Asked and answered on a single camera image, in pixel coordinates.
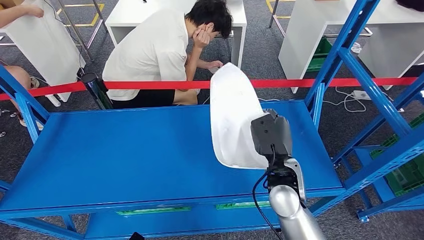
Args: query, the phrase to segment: power cord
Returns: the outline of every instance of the power cord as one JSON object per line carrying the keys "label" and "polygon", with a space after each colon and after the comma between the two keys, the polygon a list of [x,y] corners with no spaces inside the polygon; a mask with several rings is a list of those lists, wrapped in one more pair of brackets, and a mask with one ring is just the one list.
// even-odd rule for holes
{"label": "power cord", "polygon": [[[57,17],[56,17],[56,9],[48,2],[48,1],[46,1],[46,0],[44,0],[44,2],[47,4],[47,5],[49,5],[50,6],[50,8],[53,10],[53,15],[54,15],[54,19],[56,19],[57,21],[59,21],[59,22],[61,22],[64,26],[66,25],[62,20],[60,20],[60,19],[58,19]],[[72,34],[71,34],[71,30],[69,30],[69,27],[66,27],[65,26],[65,29],[67,30],[67,32],[69,33],[69,36],[72,38],[72,40],[74,41],[74,43],[78,43],[78,41],[75,39],[75,37],[74,36],[72,36]],[[83,46],[79,46],[79,57],[78,57],[78,65],[79,65],[79,69],[81,69],[81,71],[82,71],[82,74],[84,74],[85,72],[84,72],[84,68],[83,68],[83,66],[81,65],[81,55],[82,55],[82,51],[83,51]]]}
{"label": "power cord", "polygon": [[257,99],[259,99],[261,101],[265,101],[265,102],[268,102],[268,101],[279,101],[278,99],[262,99],[262,98],[259,98],[259,97]]}
{"label": "power cord", "polygon": [[[340,94],[346,95],[346,97],[344,98],[344,100],[343,100],[343,101],[338,102],[338,103],[334,103],[334,102],[331,102],[331,101],[322,101],[322,102],[323,102],[323,103],[332,104],[332,105],[334,105],[334,106],[338,106],[338,105],[340,105],[340,104],[344,104],[344,109],[346,109],[346,111],[348,111],[349,113],[363,113],[363,112],[365,112],[365,111],[367,110],[367,108],[365,107],[365,105],[364,105],[361,101],[359,101],[358,99],[354,98],[354,96],[353,96],[352,94],[349,94],[349,93],[346,93],[346,92],[343,92],[343,91],[339,91],[339,90],[337,89],[337,87],[335,87],[335,91],[336,91],[337,93],[340,93]],[[346,106],[346,103],[347,103],[347,102],[351,102],[351,101],[357,101],[359,104],[361,104],[361,105],[362,105],[363,110],[349,110],[349,109],[348,109],[348,107]]]}
{"label": "power cord", "polygon": [[206,100],[202,103],[202,105],[204,105],[209,99],[211,98],[211,96],[208,96],[207,98],[206,98]]}
{"label": "power cord", "polygon": [[[272,149],[272,163],[276,160],[276,150],[275,147],[272,145],[271,146]],[[282,237],[280,236],[280,234],[277,232],[277,230],[274,228],[274,226],[270,223],[270,221],[268,220],[267,216],[265,216],[264,212],[262,211],[261,207],[259,207],[258,204],[258,200],[256,199],[256,188],[258,187],[259,183],[262,182],[262,180],[268,176],[268,174],[270,174],[271,170],[267,169],[266,172],[257,180],[257,182],[254,184],[253,189],[252,189],[252,197],[253,197],[253,201],[254,201],[254,205],[256,206],[257,210],[259,211],[260,215],[262,215],[263,219],[265,220],[265,222],[269,225],[269,227],[272,229],[272,231],[275,233],[275,235],[277,236],[277,238],[279,240],[283,240]]]}

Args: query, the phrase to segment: person's arm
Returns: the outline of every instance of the person's arm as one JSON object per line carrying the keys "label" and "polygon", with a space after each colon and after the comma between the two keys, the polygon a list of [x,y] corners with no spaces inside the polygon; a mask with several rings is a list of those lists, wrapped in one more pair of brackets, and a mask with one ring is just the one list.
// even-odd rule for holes
{"label": "person's arm", "polygon": [[[187,62],[189,62],[191,54],[187,54]],[[200,69],[211,69],[215,67],[222,67],[224,64],[221,61],[203,61],[202,59],[197,60],[197,67]]]}
{"label": "person's arm", "polygon": [[202,53],[203,48],[209,44],[209,41],[210,36],[203,29],[199,28],[193,33],[193,50],[191,52],[190,58],[188,59],[187,65],[185,66],[185,75],[187,77],[187,81],[193,81],[196,68],[198,66],[198,61],[200,60],[200,54]]}
{"label": "person's arm", "polygon": [[19,5],[0,10],[0,28],[3,28],[4,26],[25,15],[41,18],[44,15],[44,11],[34,5]]}

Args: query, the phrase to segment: black stanchion post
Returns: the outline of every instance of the black stanchion post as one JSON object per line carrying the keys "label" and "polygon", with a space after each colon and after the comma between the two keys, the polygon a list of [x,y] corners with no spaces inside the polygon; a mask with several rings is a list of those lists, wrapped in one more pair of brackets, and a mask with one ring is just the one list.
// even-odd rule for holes
{"label": "black stanchion post", "polygon": [[102,79],[98,78],[95,73],[86,73],[81,77],[81,82],[93,97],[95,103],[100,109],[113,109],[112,102],[106,92],[108,89]]}

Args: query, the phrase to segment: black shorts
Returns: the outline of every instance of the black shorts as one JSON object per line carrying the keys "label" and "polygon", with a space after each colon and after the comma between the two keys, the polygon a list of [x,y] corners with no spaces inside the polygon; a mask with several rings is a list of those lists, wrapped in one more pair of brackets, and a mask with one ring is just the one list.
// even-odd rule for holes
{"label": "black shorts", "polygon": [[174,89],[140,90],[133,99],[128,101],[112,100],[112,104],[114,109],[168,107],[173,105],[174,96]]}

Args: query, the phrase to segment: black cable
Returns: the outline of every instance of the black cable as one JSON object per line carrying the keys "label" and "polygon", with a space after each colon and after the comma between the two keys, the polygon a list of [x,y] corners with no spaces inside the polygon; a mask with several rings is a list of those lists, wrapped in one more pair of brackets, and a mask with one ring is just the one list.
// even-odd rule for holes
{"label": "black cable", "polygon": [[263,183],[262,183],[262,187],[264,189],[268,189],[268,186],[266,186],[267,182],[268,182],[268,179],[265,179],[265,181],[263,181]]}
{"label": "black cable", "polygon": [[[54,8],[54,7],[53,7],[53,6],[52,6],[52,5],[48,2],[48,1],[44,0],[44,2],[45,2],[47,5],[49,5],[51,9],[53,9],[54,19],[56,19],[57,21],[61,22],[61,23],[65,26],[65,28],[66,28],[67,32],[69,33],[69,36],[72,38],[72,40],[74,41],[74,43],[75,43],[75,42],[76,42],[76,43],[78,43],[78,41],[74,38],[74,36],[72,36],[72,34],[71,34],[71,30],[69,30],[69,28],[66,26],[66,24],[65,24],[62,20],[60,20],[60,19],[58,19],[58,18],[56,17],[56,9],[55,9],[55,8]],[[78,65],[79,65],[79,69],[81,69],[81,70],[82,70],[82,73],[84,73],[84,68],[83,68],[83,66],[81,66],[81,55],[82,55],[82,51],[83,51],[83,46],[82,46],[82,45],[80,45],[80,46],[79,46]]]}
{"label": "black cable", "polygon": [[[276,150],[274,148],[274,146],[271,146],[272,148],[272,153],[273,153],[273,160],[272,163],[275,161],[276,159]],[[256,206],[257,210],[259,211],[260,215],[262,215],[263,219],[265,220],[265,222],[269,225],[269,227],[272,229],[272,231],[275,233],[275,235],[277,236],[277,238],[279,240],[283,240],[280,236],[280,234],[276,231],[276,229],[274,228],[274,226],[270,223],[270,221],[268,220],[267,216],[265,216],[264,212],[262,212],[262,209],[259,207],[258,204],[258,200],[256,199],[256,187],[259,185],[259,183],[265,178],[265,176],[267,176],[269,173],[271,172],[270,169],[266,170],[266,172],[257,180],[257,182],[254,184],[253,189],[252,189],[252,197],[253,197],[253,201],[254,201],[254,205]]]}

